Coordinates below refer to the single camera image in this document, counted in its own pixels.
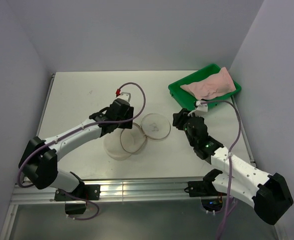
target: pink cloth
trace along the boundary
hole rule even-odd
[[[223,67],[219,73],[210,75],[206,79],[180,86],[197,100],[211,100],[236,90],[227,69]]]

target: gray wall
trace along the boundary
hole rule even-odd
[[[49,74],[0,0],[0,231],[27,140],[36,133]]]
[[[230,67],[263,0],[8,0],[51,71]]]
[[[282,174],[294,200],[294,0],[265,0],[230,69],[258,167]],[[294,205],[284,215],[294,239]]]

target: white table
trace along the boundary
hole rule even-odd
[[[62,133],[84,121],[89,115],[109,106],[116,89],[126,82],[136,82],[145,91],[147,104],[135,122],[148,113],[159,113],[169,119],[181,110],[169,94],[168,85],[194,71],[102,71],[58,72],[44,111],[39,137]],[[126,86],[135,114],[142,106],[142,95],[135,86]],[[236,138],[238,123],[234,110],[221,103],[204,115],[209,134],[229,147]],[[243,137],[233,152],[249,162]],[[88,142],[59,162],[59,168],[72,171],[82,179],[151,179],[205,176],[211,165],[193,152],[183,131],[172,128],[163,141],[148,140],[145,148],[126,160],[110,158],[103,139]]]

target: white robotic arm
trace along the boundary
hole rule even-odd
[[[253,207],[257,215],[266,223],[274,225],[293,204],[283,176],[261,171],[229,153],[228,148],[208,134],[204,118],[197,116],[196,111],[183,108],[173,115],[173,125],[185,132],[197,156],[215,168],[203,178],[203,181],[188,183],[188,193],[191,197],[227,193],[230,156],[232,163],[230,194]]]
[[[81,179],[72,172],[58,169],[58,161],[84,143],[111,133],[116,128],[130,129],[132,120],[126,121],[133,117],[133,107],[129,105],[130,98],[130,93],[123,92],[109,107],[92,114],[78,126],[57,136],[31,139],[19,168],[38,189],[53,187],[73,193],[75,196],[81,195],[83,192],[81,189],[84,186]],[[45,148],[39,154],[29,159],[31,154],[43,147]]]

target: purple cable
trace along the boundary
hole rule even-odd
[[[94,125],[98,125],[98,124],[123,124],[123,123],[127,123],[127,122],[130,122],[130,121],[133,121],[134,119],[136,119],[136,118],[142,113],[142,111],[144,110],[144,108],[145,108],[145,106],[146,106],[146,95],[145,95],[143,89],[142,89],[137,83],[135,83],[135,82],[127,82],[127,83],[121,85],[121,86],[119,87],[119,89],[123,88],[123,87],[126,86],[126,85],[135,85],[135,86],[137,86],[137,87],[139,88],[139,90],[140,90],[141,93],[142,93],[142,97],[143,97],[143,105],[142,105],[142,108],[141,108],[141,110],[138,112],[137,115],[135,115],[134,117],[132,117],[132,118],[130,118],[130,119],[127,119],[127,120],[120,120],[120,121],[97,121],[97,122],[92,122],[92,123],[89,123],[89,124],[87,124],[87,125],[84,125],[83,127],[79,127],[79,128],[77,128],[77,129],[75,129],[75,130],[73,130],[73,131],[71,131],[71,132],[69,132],[69,133],[67,133],[67,134],[65,134],[65,135],[63,135],[63,136],[61,136],[60,138],[57,139],[57,141],[60,142],[60,141],[62,141],[63,139],[65,139],[65,138],[67,138],[67,137],[69,137],[69,136],[71,136],[71,135],[73,135],[73,134],[75,134],[75,133],[77,133],[77,132],[80,132],[80,131],[82,131],[83,129],[86,129],[86,128],[88,128],[88,127],[94,126]],[[32,159],[36,154],[38,154],[38,153],[41,152],[43,149],[45,149],[45,148],[47,148],[47,147],[49,147],[49,146],[51,146],[51,145],[53,145],[53,144],[55,144],[55,143],[56,143],[55,141],[52,141],[52,142],[49,142],[49,143],[47,143],[47,144],[41,146],[40,148],[36,149],[34,152],[32,152],[32,153],[26,158],[26,160],[22,163],[21,167],[19,168],[19,172],[18,172],[18,181],[17,181],[17,183],[18,183],[19,187],[21,187],[21,188],[29,188],[29,187],[34,186],[34,184],[22,185],[21,180],[20,180],[20,178],[21,178],[21,174],[22,174],[22,170],[23,170],[23,168],[28,164],[28,162],[30,161],[30,159]],[[73,198],[73,199],[76,199],[76,200],[85,201],[85,202],[87,202],[87,203],[93,204],[93,205],[95,205],[96,207],[98,207],[95,203],[93,203],[93,202],[91,202],[91,201],[89,201],[89,200],[82,199],[82,198],[78,198],[78,197],[72,196],[72,195],[70,195],[70,194],[66,194],[66,195],[67,195],[68,197],[70,197],[70,198]],[[94,218],[94,217],[98,214],[98,212],[99,212],[99,207],[98,207],[97,213],[94,214],[92,217],[88,217],[88,218],[75,218],[75,219],[76,219],[76,220],[89,220],[89,219]]]
[[[237,116],[237,120],[238,120],[238,135],[236,140],[233,142],[233,144],[230,146],[228,153],[230,153],[233,149],[233,147],[236,145],[236,143],[238,142],[239,138],[240,138],[240,133],[241,133],[241,119],[240,119],[240,115],[239,112],[237,110],[237,108],[230,102],[226,101],[226,100],[213,100],[213,101],[203,101],[201,104],[210,104],[210,103],[227,103],[229,105],[231,105],[233,107],[233,109],[235,110],[236,116]],[[229,178],[228,178],[228,188],[227,188],[227,200],[226,200],[226,207],[225,207],[225,214],[223,216],[223,219],[217,229],[217,233],[216,233],[216,239],[219,240],[221,238],[221,235],[223,233],[223,230],[225,228],[226,225],[226,219],[228,217],[228,215],[231,213],[232,210],[234,210],[235,205],[231,208],[230,212],[228,212],[228,208],[229,208],[229,202],[230,202],[230,189],[231,189],[231,180],[232,180],[232,162],[231,162],[231,156],[229,156],[228,158],[229,160]]]

